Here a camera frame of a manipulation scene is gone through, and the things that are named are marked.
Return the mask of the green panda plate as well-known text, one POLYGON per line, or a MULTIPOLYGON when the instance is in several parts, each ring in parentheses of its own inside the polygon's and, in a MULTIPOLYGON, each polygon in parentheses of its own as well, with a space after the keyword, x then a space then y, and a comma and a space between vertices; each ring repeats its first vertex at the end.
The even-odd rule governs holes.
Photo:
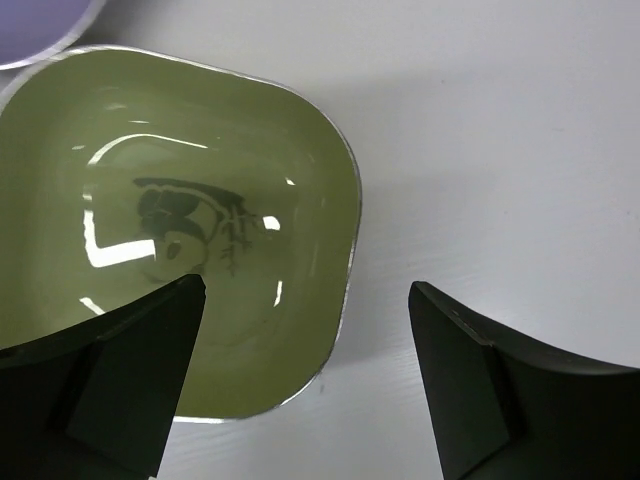
POLYGON ((197 274, 207 300, 177 418, 268 412, 334 349, 361 210, 348 142, 289 88, 141 49, 67 50, 1 90, 1 343, 197 274))

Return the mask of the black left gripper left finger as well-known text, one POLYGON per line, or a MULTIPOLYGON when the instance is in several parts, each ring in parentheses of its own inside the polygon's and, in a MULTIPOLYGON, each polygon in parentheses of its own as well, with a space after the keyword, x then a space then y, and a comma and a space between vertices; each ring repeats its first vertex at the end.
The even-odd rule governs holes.
POLYGON ((188 274, 3 349, 2 478, 156 477, 205 299, 202 278, 188 274))

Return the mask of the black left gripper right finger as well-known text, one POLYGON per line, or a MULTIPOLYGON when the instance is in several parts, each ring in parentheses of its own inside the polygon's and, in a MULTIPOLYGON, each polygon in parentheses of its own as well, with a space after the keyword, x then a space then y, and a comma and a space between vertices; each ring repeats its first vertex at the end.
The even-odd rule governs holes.
POLYGON ((408 297, 447 479, 635 479, 639 372, 551 346, 433 285, 408 297))

